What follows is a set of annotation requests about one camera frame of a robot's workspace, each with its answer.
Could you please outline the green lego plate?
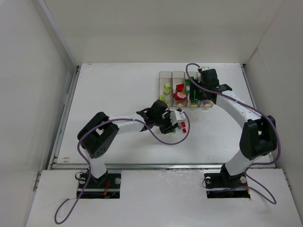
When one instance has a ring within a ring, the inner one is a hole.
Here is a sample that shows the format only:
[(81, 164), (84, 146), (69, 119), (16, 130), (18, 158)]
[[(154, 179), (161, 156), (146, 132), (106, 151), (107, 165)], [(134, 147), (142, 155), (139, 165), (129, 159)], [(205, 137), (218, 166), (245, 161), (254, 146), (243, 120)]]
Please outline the green lego plate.
[(185, 79), (185, 83), (188, 85), (191, 83), (191, 80), (194, 80), (194, 77), (190, 77), (191, 79)]

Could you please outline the red flower lego piece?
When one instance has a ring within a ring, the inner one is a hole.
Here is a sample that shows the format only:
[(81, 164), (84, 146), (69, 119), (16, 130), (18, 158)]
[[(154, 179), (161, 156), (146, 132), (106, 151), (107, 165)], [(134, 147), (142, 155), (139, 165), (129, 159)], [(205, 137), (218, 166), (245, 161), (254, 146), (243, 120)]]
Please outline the red flower lego piece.
[(186, 101), (187, 95), (182, 92), (175, 92), (173, 97), (176, 101)]

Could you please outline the red round lego piece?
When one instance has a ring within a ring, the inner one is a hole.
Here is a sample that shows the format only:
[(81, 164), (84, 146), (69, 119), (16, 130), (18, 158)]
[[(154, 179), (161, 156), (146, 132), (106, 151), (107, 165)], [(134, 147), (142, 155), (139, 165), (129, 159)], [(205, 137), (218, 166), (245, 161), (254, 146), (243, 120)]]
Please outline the red round lego piece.
[(182, 84), (177, 84), (176, 85), (176, 91), (177, 92), (182, 92), (184, 90), (184, 87), (185, 85), (182, 83)]

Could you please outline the green purple yellow lego cluster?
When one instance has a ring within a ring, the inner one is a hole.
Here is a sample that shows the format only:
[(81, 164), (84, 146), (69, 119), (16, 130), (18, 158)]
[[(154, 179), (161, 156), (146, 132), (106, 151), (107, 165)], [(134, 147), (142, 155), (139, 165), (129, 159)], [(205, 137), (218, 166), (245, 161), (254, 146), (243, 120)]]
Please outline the green purple yellow lego cluster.
[(177, 130), (181, 130), (181, 129), (182, 129), (182, 125), (179, 124), (179, 125), (174, 129), (173, 133), (176, 133)]

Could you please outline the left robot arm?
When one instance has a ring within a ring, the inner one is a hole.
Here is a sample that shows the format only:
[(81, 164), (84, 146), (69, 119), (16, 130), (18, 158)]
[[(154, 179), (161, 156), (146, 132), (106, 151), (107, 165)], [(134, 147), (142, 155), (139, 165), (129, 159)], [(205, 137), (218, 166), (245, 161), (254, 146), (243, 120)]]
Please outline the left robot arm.
[(181, 110), (170, 110), (161, 100), (129, 116), (111, 117), (98, 112), (77, 135), (79, 146), (86, 151), (90, 179), (98, 184), (107, 179), (103, 155), (117, 135), (151, 131), (153, 127), (158, 127), (161, 134), (168, 134), (174, 132), (178, 123), (185, 119)]

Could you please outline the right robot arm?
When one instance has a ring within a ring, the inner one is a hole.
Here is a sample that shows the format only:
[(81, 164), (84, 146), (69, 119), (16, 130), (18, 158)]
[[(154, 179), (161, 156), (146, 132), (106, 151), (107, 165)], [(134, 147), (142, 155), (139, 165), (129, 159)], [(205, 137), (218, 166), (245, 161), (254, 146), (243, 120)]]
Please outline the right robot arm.
[(198, 69), (195, 85), (202, 87), (203, 96), (226, 111), (241, 127), (239, 151), (223, 164), (215, 177), (229, 183), (244, 174), (247, 167), (277, 149), (276, 122), (272, 116), (263, 116), (243, 103), (227, 84), (220, 84), (215, 69)]

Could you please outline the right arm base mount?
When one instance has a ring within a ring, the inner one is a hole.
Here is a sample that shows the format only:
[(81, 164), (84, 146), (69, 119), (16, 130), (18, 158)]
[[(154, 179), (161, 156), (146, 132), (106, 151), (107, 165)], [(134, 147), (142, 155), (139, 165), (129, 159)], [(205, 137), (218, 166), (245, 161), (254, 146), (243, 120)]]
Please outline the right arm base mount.
[(208, 199), (250, 199), (245, 174), (226, 178), (222, 173), (204, 173), (203, 186)]

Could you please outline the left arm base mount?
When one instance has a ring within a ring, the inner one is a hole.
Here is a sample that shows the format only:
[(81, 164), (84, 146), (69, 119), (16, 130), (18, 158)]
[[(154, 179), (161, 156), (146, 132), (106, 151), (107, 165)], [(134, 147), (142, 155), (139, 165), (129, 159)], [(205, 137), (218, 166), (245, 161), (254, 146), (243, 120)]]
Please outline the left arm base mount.
[(84, 189), (81, 199), (119, 199), (121, 186), (121, 173), (108, 173), (101, 184), (90, 178)]

